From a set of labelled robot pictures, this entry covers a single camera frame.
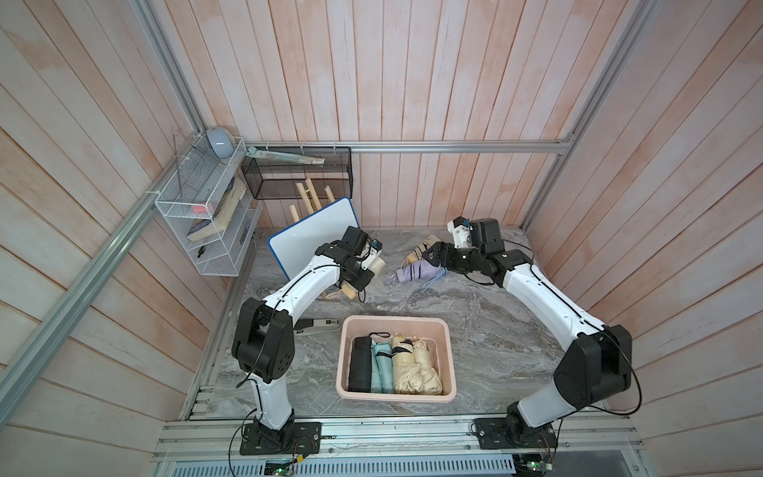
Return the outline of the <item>beige black-striped umbrella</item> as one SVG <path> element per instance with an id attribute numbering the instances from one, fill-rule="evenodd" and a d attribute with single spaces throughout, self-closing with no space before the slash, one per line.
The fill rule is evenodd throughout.
<path id="1" fill-rule="evenodd" d="M 341 278 L 341 294 L 349 299 L 355 299 L 359 294 L 363 294 L 366 287 L 374 280 L 385 267 L 385 262 L 378 254 L 371 254 L 363 262 L 358 262 L 355 258 L 347 261 L 347 266 L 343 266 Z"/>

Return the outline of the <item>purple umbrella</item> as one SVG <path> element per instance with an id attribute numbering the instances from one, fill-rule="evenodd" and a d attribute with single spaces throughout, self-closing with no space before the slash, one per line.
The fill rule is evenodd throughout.
<path id="1" fill-rule="evenodd" d="M 423 283 L 423 280 L 419 280 L 417 277 L 419 268 L 421 267 L 423 261 L 424 260 L 419 260 L 418 262 L 414 262 L 408 266 L 402 266 L 385 280 L 385 284 L 387 284 L 387 286 L 391 286 L 393 284 L 414 281 L 421 281 Z"/>

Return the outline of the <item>pink plastic storage box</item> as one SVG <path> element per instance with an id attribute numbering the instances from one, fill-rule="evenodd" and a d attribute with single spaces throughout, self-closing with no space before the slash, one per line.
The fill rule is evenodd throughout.
<path id="1" fill-rule="evenodd" d="M 354 401 L 450 403 L 457 385 L 448 325 L 439 318 L 347 318 L 336 391 Z"/>

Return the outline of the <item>mint green umbrella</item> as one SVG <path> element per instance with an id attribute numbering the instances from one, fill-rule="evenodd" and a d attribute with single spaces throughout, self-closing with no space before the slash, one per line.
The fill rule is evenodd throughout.
<path id="1" fill-rule="evenodd" d="M 383 384 L 380 374 L 380 367 L 378 364 L 377 359 L 377 351 L 379 348 L 379 344 L 372 340 L 371 341 L 371 387 L 370 391 L 373 394 L 381 394 L 383 393 Z"/>
<path id="2" fill-rule="evenodd" d="M 390 343 L 379 343 L 376 346 L 376 360 L 380 374 L 381 389 L 385 394 L 395 392 L 393 383 L 393 348 Z"/>

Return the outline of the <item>beige umbrella black lining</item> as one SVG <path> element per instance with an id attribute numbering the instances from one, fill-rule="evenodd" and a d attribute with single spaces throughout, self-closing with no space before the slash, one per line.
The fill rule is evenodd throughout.
<path id="1" fill-rule="evenodd" d="M 393 347 L 393 383 L 398 394 L 413 395 L 415 389 L 412 380 L 418 366 L 414 362 L 412 341 L 403 334 L 395 334 L 391 340 Z"/>

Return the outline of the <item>beige umbrella with wooden handle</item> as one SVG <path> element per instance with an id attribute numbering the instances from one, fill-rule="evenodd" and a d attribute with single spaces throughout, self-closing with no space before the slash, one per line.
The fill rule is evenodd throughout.
<path id="1" fill-rule="evenodd" d="M 439 396 L 442 393 L 442 383 L 436 371 L 433 359 L 425 340 L 416 339 L 412 342 L 413 358 L 418 366 L 415 378 L 412 380 L 415 393 L 427 396 Z"/>

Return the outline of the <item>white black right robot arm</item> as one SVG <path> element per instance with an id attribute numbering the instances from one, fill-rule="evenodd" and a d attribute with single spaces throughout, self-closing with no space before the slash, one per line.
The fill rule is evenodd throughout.
<path id="1" fill-rule="evenodd" d="M 506 420 L 476 419 L 483 448 L 555 445 L 552 423 L 630 389 L 632 336 L 572 304 L 521 250 L 455 248 L 437 242 L 423 253 L 432 266 L 467 275 L 479 272 L 530 309 L 564 351 L 552 381 L 507 407 Z"/>

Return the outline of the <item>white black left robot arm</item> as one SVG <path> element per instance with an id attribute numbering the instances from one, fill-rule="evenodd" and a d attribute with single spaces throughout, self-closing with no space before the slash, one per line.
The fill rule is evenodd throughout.
<path id="1" fill-rule="evenodd" d="M 240 308 L 232 357 L 254 386 L 258 422 L 280 432 L 293 419 L 285 374 L 295 357 L 294 325 L 327 289 L 350 286 L 363 292 L 383 267 L 383 244 L 357 227 L 318 246 L 311 260 L 284 286 Z"/>

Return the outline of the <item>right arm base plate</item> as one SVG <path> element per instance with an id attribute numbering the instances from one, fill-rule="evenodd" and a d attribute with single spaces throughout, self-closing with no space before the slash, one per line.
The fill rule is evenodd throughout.
<path id="1" fill-rule="evenodd" d="M 514 415 L 508 417 L 482 417 L 474 419 L 471 432 L 478 438 L 483 450 L 512 448 L 550 448 L 558 445 L 558 438 L 551 425 L 527 427 Z"/>

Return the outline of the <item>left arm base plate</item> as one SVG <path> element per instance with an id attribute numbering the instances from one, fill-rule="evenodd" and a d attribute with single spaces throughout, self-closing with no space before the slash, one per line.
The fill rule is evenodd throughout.
<path id="1" fill-rule="evenodd" d="M 258 421 L 242 429 L 241 455 L 311 455 L 320 451 L 322 423 L 296 423 L 288 419 L 280 430 L 273 430 Z"/>

